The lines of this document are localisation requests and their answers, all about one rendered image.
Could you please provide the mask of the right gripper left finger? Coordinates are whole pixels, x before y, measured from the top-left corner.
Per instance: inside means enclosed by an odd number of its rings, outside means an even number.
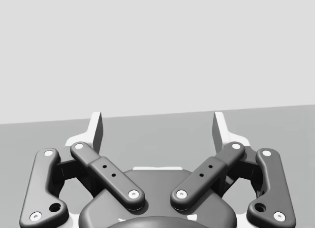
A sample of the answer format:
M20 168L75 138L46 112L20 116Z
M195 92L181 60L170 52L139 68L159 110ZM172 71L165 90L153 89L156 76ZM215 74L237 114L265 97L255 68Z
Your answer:
M94 112L84 133L70 137L61 149L39 150L19 218L22 228L60 228L70 222L59 198L64 183L77 178L92 194L107 190L128 211L145 206L144 191L108 158L99 154L103 139L101 112Z

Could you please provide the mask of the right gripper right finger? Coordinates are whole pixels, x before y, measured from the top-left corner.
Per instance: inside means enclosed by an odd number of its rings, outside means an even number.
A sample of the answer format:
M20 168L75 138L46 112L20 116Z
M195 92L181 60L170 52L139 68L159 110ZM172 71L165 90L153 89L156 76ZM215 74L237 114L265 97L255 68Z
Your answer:
M228 130L224 114L215 112L212 137L216 154L207 158L170 195L170 204L186 211L208 191L222 197L239 179L247 179L256 199L246 211L248 223L257 228L294 228L293 209L280 154L269 148L254 151L249 141Z

